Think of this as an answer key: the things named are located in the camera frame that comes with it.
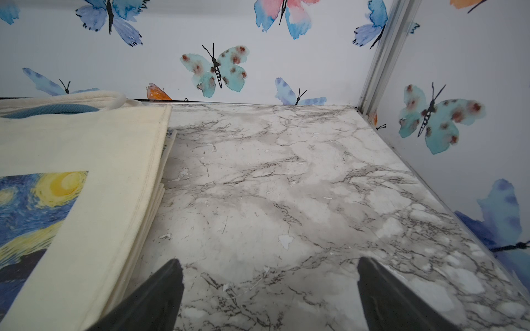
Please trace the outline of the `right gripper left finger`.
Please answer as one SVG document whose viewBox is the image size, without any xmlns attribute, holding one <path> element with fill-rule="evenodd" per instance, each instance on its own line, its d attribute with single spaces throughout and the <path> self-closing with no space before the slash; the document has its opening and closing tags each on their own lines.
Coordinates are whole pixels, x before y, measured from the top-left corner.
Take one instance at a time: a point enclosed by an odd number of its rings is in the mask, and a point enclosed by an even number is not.
<svg viewBox="0 0 530 331">
<path fill-rule="evenodd" d="M 184 294 L 183 269 L 171 259 L 89 331 L 172 330 Z"/>
</svg>

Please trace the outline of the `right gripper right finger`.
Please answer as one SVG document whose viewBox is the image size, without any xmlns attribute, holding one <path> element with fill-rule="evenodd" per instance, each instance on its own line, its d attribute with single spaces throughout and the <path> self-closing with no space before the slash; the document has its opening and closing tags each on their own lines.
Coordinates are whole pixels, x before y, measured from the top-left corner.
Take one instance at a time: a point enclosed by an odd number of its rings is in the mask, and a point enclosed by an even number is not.
<svg viewBox="0 0 530 331">
<path fill-rule="evenodd" d="M 361 257 L 357 287 L 370 330 L 457 330 L 377 260 Z"/>
</svg>

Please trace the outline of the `cream bag starry night print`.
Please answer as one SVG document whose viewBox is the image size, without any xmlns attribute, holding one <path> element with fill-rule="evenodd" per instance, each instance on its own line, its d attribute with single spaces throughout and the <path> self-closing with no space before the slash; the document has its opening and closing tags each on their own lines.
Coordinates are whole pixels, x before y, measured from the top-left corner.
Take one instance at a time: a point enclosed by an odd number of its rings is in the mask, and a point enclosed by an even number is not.
<svg viewBox="0 0 530 331">
<path fill-rule="evenodd" d="M 172 108 L 123 94 L 4 99 L 1 329 L 86 330 L 118 306 L 164 194 Z"/>
</svg>

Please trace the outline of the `cream bag blue floral pattern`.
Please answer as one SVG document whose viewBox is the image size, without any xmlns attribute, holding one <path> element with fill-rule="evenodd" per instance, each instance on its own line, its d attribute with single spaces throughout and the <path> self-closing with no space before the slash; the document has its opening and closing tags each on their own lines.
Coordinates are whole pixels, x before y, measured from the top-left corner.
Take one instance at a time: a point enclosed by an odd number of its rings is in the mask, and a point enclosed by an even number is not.
<svg viewBox="0 0 530 331">
<path fill-rule="evenodd" d="M 34 116 L 45 114 L 83 114 L 98 112 L 99 109 L 92 106 L 81 104 L 53 104 L 29 108 L 27 110 L 20 110 L 10 114 L 4 114 L 1 118 L 6 119 L 25 119 Z"/>
</svg>

